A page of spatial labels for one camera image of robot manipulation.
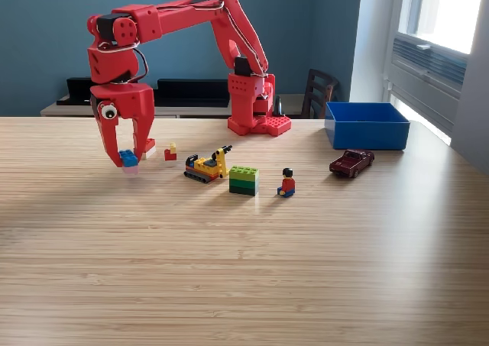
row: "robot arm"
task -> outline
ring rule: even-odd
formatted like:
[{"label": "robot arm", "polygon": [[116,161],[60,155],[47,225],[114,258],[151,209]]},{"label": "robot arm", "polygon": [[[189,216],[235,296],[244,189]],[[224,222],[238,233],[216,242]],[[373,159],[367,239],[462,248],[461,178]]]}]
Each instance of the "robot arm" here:
[{"label": "robot arm", "polygon": [[[115,135],[118,117],[133,119],[134,154],[139,160],[154,119],[153,90],[137,83],[147,73],[138,45],[207,21],[226,65],[235,70],[229,77],[233,103],[228,126],[247,134],[270,117],[274,76],[266,74],[267,58],[238,0],[179,0],[116,8],[110,15],[89,19],[88,29],[95,40],[88,53],[92,81],[98,84],[91,88],[92,109],[105,150],[118,167],[122,165]],[[145,67],[140,76],[137,53]]]}]

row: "excavator tread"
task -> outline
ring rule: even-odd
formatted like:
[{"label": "excavator tread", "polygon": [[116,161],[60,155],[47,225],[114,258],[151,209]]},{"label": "excavator tread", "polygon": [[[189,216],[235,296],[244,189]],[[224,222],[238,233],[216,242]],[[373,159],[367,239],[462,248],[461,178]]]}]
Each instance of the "excavator tread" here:
[{"label": "excavator tread", "polygon": [[210,176],[207,176],[205,174],[199,174],[197,172],[189,172],[188,170],[183,172],[183,175],[186,176],[187,178],[196,180],[197,182],[201,182],[201,183],[209,183],[212,180]]}]

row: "chair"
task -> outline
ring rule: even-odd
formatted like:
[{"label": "chair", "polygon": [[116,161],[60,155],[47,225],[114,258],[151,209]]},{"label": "chair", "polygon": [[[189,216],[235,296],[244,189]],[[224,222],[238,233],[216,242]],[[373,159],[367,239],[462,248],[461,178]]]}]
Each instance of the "chair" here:
[{"label": "chair", "polygon": [[326,103],[332,101],[337,87],[337,79],[319,70],[310,69],[300,117],[311,119],[312,109],[313,119],[323,119],[326,114]]}]

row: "dark red toy car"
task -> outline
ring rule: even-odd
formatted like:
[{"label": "dark red toy car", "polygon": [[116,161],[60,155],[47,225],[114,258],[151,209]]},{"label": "dark red toy car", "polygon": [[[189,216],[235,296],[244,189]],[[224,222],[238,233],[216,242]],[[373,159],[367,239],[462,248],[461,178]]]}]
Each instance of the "dark red toy car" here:
[{"label": "dark red toy car", "polygon": [[329,171],[355,178],[367,165],[372,165],[374,159],[374,153],[369,150],[348,149],[342,157],[329,164]]}]

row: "green duplo brick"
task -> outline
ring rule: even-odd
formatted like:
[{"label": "green duplo brick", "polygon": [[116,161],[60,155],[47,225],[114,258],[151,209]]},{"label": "green duplo brick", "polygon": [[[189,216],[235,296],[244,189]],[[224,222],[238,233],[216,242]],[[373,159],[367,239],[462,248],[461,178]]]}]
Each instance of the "green duplo brick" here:
[{"label": "green duplo brick", "polygon": [[240,180],[240,179],[230,179],[229,186],[240,187],[240,188],[249,188],[255,189],[258,188],[259,181],[255,180],[254,182],[250,182],[249,180]]},{"label": "green duplo brick", "polygon": [[258,180],[259,171],[255,168],[249,167],[237,167],[234,165],[229,171],[229,179],[247,180],[248,182],[254,182]]},{"label": "green duplo brick", "polygon": [[251,188],[241,188],[241,187],[236,187],[236,186],[229,186],[229,192],[230,193],[237,193],[239,195],[256,196],[258,193],[258,188],[251,189]]}]

